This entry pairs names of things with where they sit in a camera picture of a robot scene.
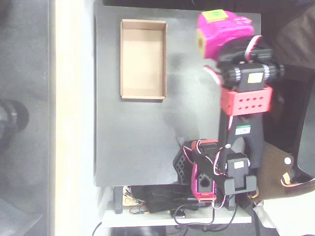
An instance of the white sticker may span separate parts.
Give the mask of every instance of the white sticker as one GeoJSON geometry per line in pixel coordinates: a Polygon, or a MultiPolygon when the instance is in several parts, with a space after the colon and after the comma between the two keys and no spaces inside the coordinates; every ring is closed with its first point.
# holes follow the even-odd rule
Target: white sticker
{"type": "Polygon", "coordinates": [[[234,168],[239,169],[244,167],[244,161],[234,162],[234,168]]]}
{"type": "Polygon", "coordinates": [[[241,125],[241,126],[236,127],[235,135],[249,134],[250,132],[251,132],[251,126],[250,125],[241,125]]]}

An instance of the yellow label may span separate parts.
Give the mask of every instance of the yellow label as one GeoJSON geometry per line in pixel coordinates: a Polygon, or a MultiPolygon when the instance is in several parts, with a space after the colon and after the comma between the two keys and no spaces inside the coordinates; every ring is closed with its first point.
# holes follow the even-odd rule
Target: yellow label
{"type": "Polygon", "coordinates": [[[202,15],[206,18],[207,22],[224,21],[228,18],[227,14],[222,10],[213,10],[202,12],[202,15]]]}
{"type": "Polygon", "coordinates": [[[249,74],[247,82],[249,84],[260,83],[262,81],[262,76],[264,73],[252,73],[249,74]]]}

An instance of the green label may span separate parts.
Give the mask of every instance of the green label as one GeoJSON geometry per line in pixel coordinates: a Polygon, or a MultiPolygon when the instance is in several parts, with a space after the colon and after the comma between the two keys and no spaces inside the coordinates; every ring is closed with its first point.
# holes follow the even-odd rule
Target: green label
{"type": "Polygon", "coordinates": [[[236,127],[235,135],[249,134],[250,132],[251,132],[251,126],[250,125],[241,125],[241,126],[236,127]]]}

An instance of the screw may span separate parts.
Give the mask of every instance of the screw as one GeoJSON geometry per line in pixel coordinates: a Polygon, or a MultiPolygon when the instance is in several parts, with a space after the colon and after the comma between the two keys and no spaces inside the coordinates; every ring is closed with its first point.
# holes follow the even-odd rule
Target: screw
{"type": "Polygon", "coordinates": [[[287,165],[290,165],[291,164],[291,158],[290,157],[286,157],[284,159],[284,163],[287,164],[287,165]]]}

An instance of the open cardboard tray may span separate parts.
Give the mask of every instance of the open cardboard tray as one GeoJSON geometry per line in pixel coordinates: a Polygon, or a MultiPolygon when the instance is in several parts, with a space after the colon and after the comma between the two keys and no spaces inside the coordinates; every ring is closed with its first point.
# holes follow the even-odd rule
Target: open cardboard tray
{"type": "Polygon", "coordinates": [[[122,99],[166,97],[166,29],[165,21],[122,20],[122,99]]]}

